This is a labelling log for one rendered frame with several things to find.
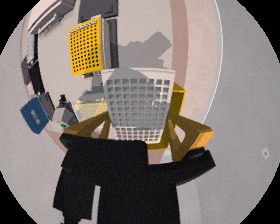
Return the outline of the yellow open-top bin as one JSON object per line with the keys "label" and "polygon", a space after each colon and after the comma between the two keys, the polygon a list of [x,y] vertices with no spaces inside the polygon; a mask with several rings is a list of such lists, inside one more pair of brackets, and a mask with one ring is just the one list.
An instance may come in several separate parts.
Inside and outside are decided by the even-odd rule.
{"label": "yellow open-top bin", "polygon": [[[175,82],[173,85],[174,86],[173,86],[173,90],[172,90],[172,96],[171,96],[169,110],[180,115],[186,91],[182,87],[180,87],[178,84],[176,84]],[[166,123],[165,123],[160,142],[159,143],[149,143],[149,144],[147,144],[147,148],[148,148],[148,151],[149,150],[162,150],[162,149],[168,149],[168,146],[169,146],[169,138],[167,135],[167,128],[166,128]]]}

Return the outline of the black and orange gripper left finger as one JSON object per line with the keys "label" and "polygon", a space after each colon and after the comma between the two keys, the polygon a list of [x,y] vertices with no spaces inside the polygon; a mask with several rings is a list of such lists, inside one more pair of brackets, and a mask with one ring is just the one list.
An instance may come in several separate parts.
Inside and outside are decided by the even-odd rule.
{"label": "black and orange gripper left finger", "polygon": [[74,134],[82,137],[91,137],[91,133],[103,122],[104,125],[98,138],[108,139],[111,124],[108,110],[97,116],[67,127],[63,133]]}

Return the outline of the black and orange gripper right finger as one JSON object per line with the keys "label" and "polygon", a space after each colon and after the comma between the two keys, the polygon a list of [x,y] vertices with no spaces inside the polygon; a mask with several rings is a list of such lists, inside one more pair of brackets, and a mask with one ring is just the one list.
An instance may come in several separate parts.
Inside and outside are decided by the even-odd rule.
{"label": "black and orange gripper right finger", "polygon": [[[209,126],[180,116],[169,110],[165,122],[170,143],[172,162],[180,161],[189,150],[204,147],[214,133]],[[174,130],[172,122],[185,132],[185,137],[182,143]]]}

